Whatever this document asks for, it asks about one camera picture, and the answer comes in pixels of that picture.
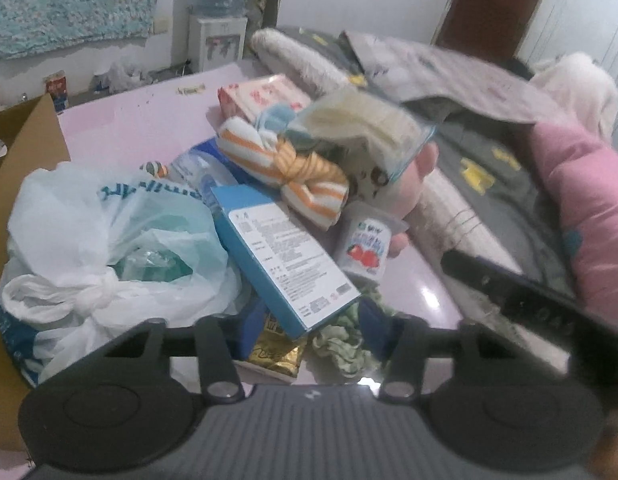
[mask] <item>pink plush toy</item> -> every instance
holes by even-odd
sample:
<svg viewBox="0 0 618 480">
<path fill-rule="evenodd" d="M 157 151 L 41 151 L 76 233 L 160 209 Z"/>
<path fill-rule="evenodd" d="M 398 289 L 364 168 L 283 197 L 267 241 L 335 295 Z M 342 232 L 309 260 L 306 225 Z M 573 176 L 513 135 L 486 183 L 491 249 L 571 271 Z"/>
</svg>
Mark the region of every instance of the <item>pink plush toy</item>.
<svg viewBox="0 0 618 480">
<path fill-rule="evenodd" d="M 397 218 L 404 218 L 418 203 L 424 179 L 434 170 L 438 153 L 438 145 L 428 142 L 393 184 L 388 182 L 386 174 L 379 168 L 375 168 L 370 174 L 365 171 L 348 174 L 351 183 L 350 196 L 388 211 Z M 407 245 L 409 235 L 395 235 L 389 245 L 389 257 L 398 256 Z"/>
</svg>

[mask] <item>blue box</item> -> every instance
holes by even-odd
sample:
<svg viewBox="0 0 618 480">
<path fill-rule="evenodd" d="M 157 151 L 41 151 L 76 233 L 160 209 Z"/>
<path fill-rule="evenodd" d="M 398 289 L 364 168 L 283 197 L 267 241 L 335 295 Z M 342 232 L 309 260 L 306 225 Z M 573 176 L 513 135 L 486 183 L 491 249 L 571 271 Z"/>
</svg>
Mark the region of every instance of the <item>blue box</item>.
<svg viewBox="0 0 618 480">
<path fill-rule="evenodd" d="M 213 193 L 220 241 L 290 338 L 327 323 L 360 296 L 273 190 L 240 185 Z"/>
<path fill-rule="evenodd" d="M 224 340 L 233 359 L 246 361 L 265 328 L 266 305 L 257 294 L 235 316 L 218 317 Z"/>
</svg>

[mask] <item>yogurt cup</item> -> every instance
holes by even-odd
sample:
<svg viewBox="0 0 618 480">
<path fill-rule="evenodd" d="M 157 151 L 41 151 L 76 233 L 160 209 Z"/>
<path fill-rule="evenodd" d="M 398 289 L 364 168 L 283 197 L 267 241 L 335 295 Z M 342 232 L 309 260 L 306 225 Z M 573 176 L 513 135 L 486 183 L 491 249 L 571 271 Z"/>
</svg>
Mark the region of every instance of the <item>yogurt cup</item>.
<svg viewBox="0 0 618 480">
<path fill-rule="evenodd" d="M 378 285 L 386 268 L 389 243 L 408 224 L 366 202 L 352 202 L 342 212 L 344 226 L 333 259 L 356 285 Z"/>
</svg>

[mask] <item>door frame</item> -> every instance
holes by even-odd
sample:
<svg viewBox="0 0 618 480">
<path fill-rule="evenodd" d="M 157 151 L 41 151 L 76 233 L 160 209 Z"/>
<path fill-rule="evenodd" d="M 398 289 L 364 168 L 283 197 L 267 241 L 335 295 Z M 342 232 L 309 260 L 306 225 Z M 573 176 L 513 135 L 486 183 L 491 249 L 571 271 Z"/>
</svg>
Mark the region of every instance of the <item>door frame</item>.
<svg viewBox="0 0 618 480">
<path fill-rule="evenodd" d="M 518 56 L 518 53 L 520 52 L 520 47 L 522 46 L 522 43 L 524 43 L 524 40 L 526 39 L 526 35 L 529 33 L 529 27 L 531 26 L 532 21 L 535 19 L 535 15 L 537 14 L 538 8 L 540 7 L 540 4 L 542 3 L 542 1 L 543 0 L 538 0 L 538 3 L 534 7 L 534 12 L 532 12 L 531 17 L 529 18 L 529 21 L 526 24 L 526 27 L 524 28 L 524 33 L 522 34 L 522 38 L 520 39 L 518 46 L 516 47 L 516 53 L 514 54 L 516 57 Z M 453 3 L 453 0 L 446 1 L 446 7 L 444 8 L 442 17 L 440 18 L 440 21 L 438 22 L 438 27 L 436 28 L 436 32 L 433 35 L 433 38 L 431 39 L 432 45 L 435 45 L 438 42 L 438 37 L 440 36 L 440 32 L 442 32 L 442 26 L 444 25 L 444 20 L 446 20 L 449 10 L 451 10 L 452 3 Z"/>
</svg>

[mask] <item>pink cloth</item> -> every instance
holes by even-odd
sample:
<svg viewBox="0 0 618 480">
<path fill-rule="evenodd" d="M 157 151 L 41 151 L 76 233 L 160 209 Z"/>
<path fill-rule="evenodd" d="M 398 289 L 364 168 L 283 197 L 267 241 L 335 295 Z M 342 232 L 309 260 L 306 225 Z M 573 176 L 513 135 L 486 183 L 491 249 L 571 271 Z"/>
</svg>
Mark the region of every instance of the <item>pink cloth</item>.
<svg viewBox="0 0 618 480">
<path fill-rule="evenodd" d="M 563 232 L 576 240 L 572 268 L 582 300 L 618 325 L 618 153 L 579 125 L 540 123 L 530 140 Z"/>
</svg>

